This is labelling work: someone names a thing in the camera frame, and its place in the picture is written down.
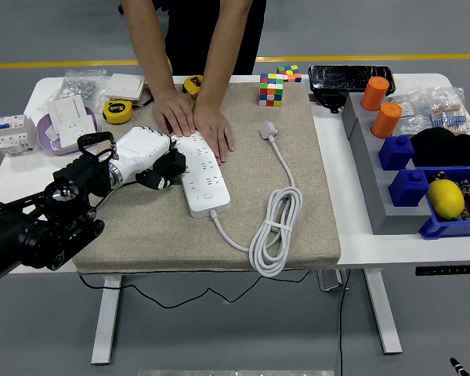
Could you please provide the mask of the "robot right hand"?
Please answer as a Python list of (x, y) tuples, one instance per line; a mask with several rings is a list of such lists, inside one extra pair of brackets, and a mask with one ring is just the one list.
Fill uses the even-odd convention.
[(470, 374), (464, 369), (462, 364), (455, 358), (451, 357), (450, 363), (459, 376), (470, 376)]

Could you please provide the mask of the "person's right hand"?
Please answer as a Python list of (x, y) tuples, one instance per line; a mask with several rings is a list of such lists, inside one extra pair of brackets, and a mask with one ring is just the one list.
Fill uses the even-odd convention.
[(153, 92), (154, 118), (163, 133), (177, 137), (195, 132), (193, 101), (174, 87)]

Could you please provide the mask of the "person's left hand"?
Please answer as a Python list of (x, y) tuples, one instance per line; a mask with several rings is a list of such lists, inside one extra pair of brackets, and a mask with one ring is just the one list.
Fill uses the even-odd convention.
[(193, 122), (211, 148), (219, 165), (226, 162), (226, 151), (234, 151), (233, 135), (219, 108), (198, 102), (193, 109)]

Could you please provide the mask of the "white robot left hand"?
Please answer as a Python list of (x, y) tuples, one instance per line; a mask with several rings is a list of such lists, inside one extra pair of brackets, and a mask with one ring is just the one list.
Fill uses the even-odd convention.
[(186, 157), (176, 141), (148, 127), (134, 127), (122, 136), (117, 141), (117, 155), (109, 162), (113, 189), (135, 177), (139, 184), (161, 190), (186, 170)]

